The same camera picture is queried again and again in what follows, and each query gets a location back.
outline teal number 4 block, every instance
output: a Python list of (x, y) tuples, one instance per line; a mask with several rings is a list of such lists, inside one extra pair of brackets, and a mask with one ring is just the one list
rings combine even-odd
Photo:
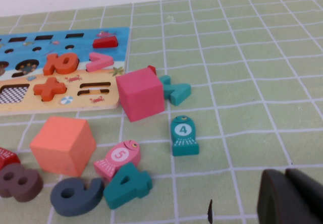
[(164, 99), (169, 99), (171, 104), (175, 106), (191, 95), (191, 85), (189, 84), (171, 84), (171, 78), (168, 75), (161, 76), (159, 80), (163, 83)]
[(151, 189), (152, 181), (149, 173), (139, 172), (130, 162), (119, 169), (103, 195), (109, 208), (116, 209), (136, 197), (145, 197)]
[(195, 141), (195, 124), (187, 116), (175, 117), (171, 123), (173, 156), (197, 155), (199, 145)]

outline black object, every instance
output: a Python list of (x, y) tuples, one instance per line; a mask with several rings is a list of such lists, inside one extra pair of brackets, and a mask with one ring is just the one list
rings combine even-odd
[(68, 178), (55, 185), (50, 201), (55, 211), (62, 216), (82, 215), (99, 204), (103, 190), (101, 178), (93, 179), (87, 190), (80, 178)]
[(210, 204), (208, 205), (208, 210), (207, 210), (207, 220), (208, 223), (212, 224), (213, 223), (213, 214), (212, 214), (212, 199), (210, 201)]
[(322, 224), (323, 186), (296, 169), (264, 170), (257, 213), (260, 224)]

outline number 5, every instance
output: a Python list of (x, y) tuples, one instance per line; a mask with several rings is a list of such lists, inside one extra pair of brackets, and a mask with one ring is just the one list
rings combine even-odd
[(118, 153), (118, 155), (115, 155), (115, 158), (121, 158), (123, 154), (126, 154), (124, 150)]

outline beach ball illustration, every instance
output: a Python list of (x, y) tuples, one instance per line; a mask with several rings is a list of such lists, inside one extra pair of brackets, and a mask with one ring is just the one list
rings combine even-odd
[(73, 101), (73, 97), (65, 96), (61, 99), (61, 104), (69, 104)]

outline pink fish toy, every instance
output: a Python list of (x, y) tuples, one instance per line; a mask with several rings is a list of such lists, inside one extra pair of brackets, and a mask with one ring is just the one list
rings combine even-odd
[(132, 162), (137, 166), (141, 159), (139, 144), (134, 140), (119, 142), (105, 156), (95, 161), (94, 169), (98, 175), (111, 181), (117, 171), (125, 164)]

